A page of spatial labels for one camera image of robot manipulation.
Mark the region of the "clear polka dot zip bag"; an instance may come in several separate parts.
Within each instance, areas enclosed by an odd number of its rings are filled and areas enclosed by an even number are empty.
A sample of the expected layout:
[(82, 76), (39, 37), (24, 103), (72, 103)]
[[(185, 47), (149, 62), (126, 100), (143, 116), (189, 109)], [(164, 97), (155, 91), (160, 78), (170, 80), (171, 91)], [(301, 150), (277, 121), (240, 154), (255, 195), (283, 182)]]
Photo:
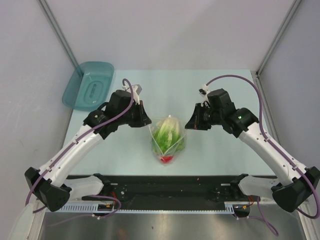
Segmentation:
[(171, 115), (151, 120), (152, 123), (148, 126), (151, 151), (162, 164), (168, 164), (185, 149), (187, 132), (182, 122)]

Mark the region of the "red fake tomato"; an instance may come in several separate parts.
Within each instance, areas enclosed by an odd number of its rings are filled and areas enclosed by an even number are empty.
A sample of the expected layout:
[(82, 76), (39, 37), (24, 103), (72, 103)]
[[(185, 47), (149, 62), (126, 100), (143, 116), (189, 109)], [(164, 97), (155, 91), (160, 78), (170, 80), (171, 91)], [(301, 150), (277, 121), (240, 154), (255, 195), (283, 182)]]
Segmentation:
[(172, 156), (172, 155), (171, 155), (171, 156), (170, 156), (170, 155), (169, 155), (169, 156), (162, 156), (162, 157), (160, 158), (160, 160), (161, 160), (163, 163), (165, 163), (165, 164), (171, 162), (172, 159), (173, 159), (173, 156)]

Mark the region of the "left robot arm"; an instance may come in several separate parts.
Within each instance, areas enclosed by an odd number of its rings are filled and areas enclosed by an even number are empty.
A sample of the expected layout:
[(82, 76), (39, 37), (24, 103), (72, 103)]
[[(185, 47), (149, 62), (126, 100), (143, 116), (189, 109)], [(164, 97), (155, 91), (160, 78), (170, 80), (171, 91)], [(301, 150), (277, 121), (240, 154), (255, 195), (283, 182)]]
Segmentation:
[(108, 102), (90, 112), (79, 131), (52, 159), (36, 169), (29, 167), (24, 176), (30, 189), (51, 212), (61, 209), (68, 201), (86, 196), (105, 200), (110, 196), (110, 182), (101, 174), (68, 179), (70, 172), (98, 144), (119, 126), (141, 128), (151, 124), (138, 85), (133, 89), (116, 90)]

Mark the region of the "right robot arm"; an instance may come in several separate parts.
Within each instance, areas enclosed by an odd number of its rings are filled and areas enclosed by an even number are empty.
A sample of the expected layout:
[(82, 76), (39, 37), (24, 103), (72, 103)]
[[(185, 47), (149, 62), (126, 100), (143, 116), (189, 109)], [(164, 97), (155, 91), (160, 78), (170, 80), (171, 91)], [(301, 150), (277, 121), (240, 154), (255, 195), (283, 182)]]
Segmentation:
[(255, 151), (276, 176), (271, 179), (241, 174), (230, 183), (231, 196), (237, 201), (247, 196), (263, 197), (274, 200), (289, 213), (297, 210), (313, 193), (311, 187), (317, 187), (320, 171), (293, 159), (260, 127), (258, 118), (249, 109), (235, 107), (224, 89), (210, 91), (204, 86), (199, 93), (203, 100), (196, 103), (185, 128), (207, 131), (212, 126), (222, 126)]

